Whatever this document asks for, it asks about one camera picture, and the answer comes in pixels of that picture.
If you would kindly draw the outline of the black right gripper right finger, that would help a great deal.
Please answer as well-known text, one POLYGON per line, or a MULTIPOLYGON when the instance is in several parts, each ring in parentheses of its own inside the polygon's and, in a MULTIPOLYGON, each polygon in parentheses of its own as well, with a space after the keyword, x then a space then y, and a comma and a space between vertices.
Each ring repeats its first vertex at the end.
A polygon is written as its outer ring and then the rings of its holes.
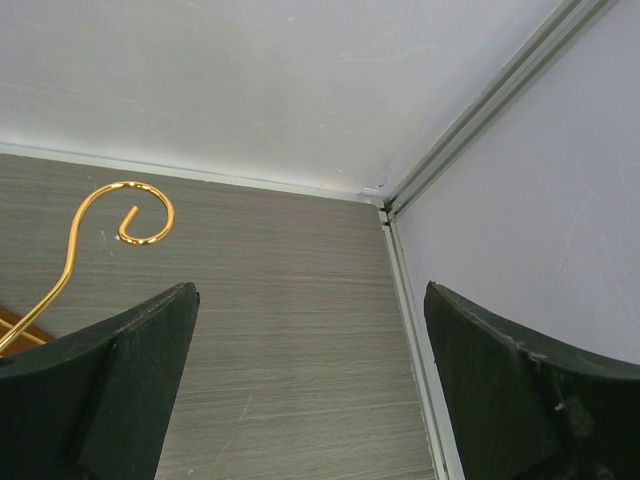
POLYGON ((431 282, 424 317, 468 479, 636 479, 639 367, 431 282))

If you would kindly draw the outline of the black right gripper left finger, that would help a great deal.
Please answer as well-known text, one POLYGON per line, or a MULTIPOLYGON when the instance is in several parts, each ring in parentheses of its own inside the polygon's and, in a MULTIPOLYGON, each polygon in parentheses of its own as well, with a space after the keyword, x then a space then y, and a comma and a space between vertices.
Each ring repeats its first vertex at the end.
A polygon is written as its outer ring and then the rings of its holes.
POLYGON ((2 358, 2 478, 154 478, 199 304, 177 284, 2 358))

